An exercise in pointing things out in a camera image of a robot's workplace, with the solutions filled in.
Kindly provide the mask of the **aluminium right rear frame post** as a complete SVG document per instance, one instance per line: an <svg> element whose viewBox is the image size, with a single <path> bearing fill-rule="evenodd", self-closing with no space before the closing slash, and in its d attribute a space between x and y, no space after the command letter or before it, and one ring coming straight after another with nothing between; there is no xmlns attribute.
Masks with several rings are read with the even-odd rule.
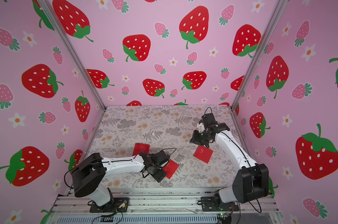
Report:
<svg viewBox="0 0 338 224"><path fill-rule="evenodd" d="M255 54L253 55L251 62L249 63L249 66L247 68L246 74L244 75L237 96L235 97L235 100L231 106L231 110L233 112L236 109L241 97L243 96L243 92L246 89L250 79L252 78L256 67L258 66L258 62L263 55L264 48L266 44L268 44L279 20L281 19L281 16L284 12L287 3L288 3L287 0L276 1L275 7L273 8L271 16L267 22L266 28L262 34L262 38L258 44L257 49L255 50Z"/></svg>

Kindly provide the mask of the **aluminium left rear frame post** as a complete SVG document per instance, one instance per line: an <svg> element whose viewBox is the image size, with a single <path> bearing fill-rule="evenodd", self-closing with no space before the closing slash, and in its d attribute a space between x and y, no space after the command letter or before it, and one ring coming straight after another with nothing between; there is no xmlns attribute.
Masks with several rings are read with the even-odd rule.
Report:
<svg viewBox="0 0 338 224"><path fill-rule="evenodd" d="M60 38L62 44L64 45L66 51L68 52L72 62L74 63L76 69L79 71L82 79L86 83L87 87L89 88L91 94L95 98L97 104L101 108L102 111L106 110L106 106L99 95L98 91L96 90L96 87L92 83L92 80L85 69L81 59L79 58L74 46L72 45L71 41L68 38L67 33L63 29L59 19L55 15L54 9L52 7L52 1L44 1L40 0L38 1L41 7L43 8L44 13L46 14L48 20L53 25L58 37Z"/></svg>

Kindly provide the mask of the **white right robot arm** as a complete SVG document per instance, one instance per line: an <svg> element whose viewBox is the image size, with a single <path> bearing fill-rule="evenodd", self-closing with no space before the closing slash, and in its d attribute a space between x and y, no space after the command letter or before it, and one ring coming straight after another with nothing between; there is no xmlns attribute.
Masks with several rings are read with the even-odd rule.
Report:
<svg viewBox="0 0 338 224"><path fill-rule="evenodd" d="M193 131L190 143L209 148L217 143L237 170L232 186L216 190L212 199L219 211L235 209L238 205L269 195L269 170L258 164L235 140L225 123L218 123L212 113L206 113Z"/></svg>

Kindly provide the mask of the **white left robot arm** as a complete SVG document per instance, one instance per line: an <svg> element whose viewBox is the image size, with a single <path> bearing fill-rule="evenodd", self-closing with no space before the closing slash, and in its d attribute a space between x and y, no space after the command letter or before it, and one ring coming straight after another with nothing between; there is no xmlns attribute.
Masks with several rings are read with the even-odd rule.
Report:
<svg viewBox="0 0 338 224"><path fill-rule="evenodd" d="M153 177L158 183L167 176L164 168L170 162L170 155L159 151L155 154L139 153L132 157L106 158L94 153L71 169L74 195L92 201L92 212L111 212L124 209L128 199L115 199L109 187L102 180L112 175L139 173L143 178Z"/></svg>

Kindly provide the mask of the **aluminium frame post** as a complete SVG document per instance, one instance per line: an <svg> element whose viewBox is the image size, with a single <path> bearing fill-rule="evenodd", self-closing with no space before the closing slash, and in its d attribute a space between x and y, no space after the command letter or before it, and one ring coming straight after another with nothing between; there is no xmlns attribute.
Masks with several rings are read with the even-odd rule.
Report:
<svg viewBox="0 0 338 224"><path fill-rule="evenodd" d="M52 7L52 1L44 1L40 0L38 1L41 7L43 8L44 13L46 14L48 20L53 25L58 37L60 38L62 44L64 45L66 51L68 52L72 62L74 63L76 69L79 71L82 79L86 83L87 87L89 88L91 94L95 98L97 104L101 108L102 111L106 110L106 106L99 95L98 91L96 90L96 87L92 83L92 80L85 69L81 59L79 58L74 46L72 45L71 41L68 38L67 33L63 29L59 19L55 15L54 9Z"/></svg>
<svg viewBox="0 0 338 224"><path fill-rule="evenodd" d="M251 62L249 63L249 66L247 68L246 74L244 75L237 96L235 97L235 100L231 106L231 110L233 112L236 109L241 97L243 96L243 92L246 89L250 79L252 78L256 67L258 66L258 62L263 55L264 48L266 44L268 44L279 20L281 19L281 16L284 12L287 3L288 3L287 0L276 1L275 7L273 8L271 16L267 22L266 28L262 34L262 38L258 44L257 49L255 50L255 54L253 55Z"/></svg>

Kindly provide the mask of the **red envelope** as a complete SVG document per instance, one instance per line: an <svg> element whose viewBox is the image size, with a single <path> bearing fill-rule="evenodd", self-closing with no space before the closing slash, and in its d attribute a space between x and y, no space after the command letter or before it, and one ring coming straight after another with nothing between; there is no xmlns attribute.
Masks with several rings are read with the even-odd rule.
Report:
<svg viewBox="0 0 338 224"><path fill-rule="evenodd" d="M211 150L207 147L198 146L193 156L195 158L209 164L212 155L213 155L213 150Z"/></svg>
<svg viewBox="0 0 338 224"><path fill-rule="evenodd" d="M149 153L150 145L142 144L142 143L135 143L133 149L133 156L139 155L140 153Z"/></svg>
<svg viewBox="0 0 338 224"><path fill-rule="evenodd" d="M171 179L178 168L179 168L179 164L170 159L169 163L163 168L163 170L167 174L166 177L168 179Z"/></svg>

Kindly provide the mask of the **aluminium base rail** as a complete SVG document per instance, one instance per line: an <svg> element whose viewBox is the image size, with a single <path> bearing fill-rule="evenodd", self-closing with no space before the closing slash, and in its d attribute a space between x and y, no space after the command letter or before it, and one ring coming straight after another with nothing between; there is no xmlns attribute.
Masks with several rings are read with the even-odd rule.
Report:
<svg viewBox="0 0 338 224"><path fill-rule="evenodd" d="M228 211L202 206L201 200L214 195L216 188L123 188L112 189L117 200L127 200L122 211L102 211L90 199L77 198L71 190L59 196L47 224L217 224L231 218L233 224L283 224L273 196L235 205Z"/></svg>

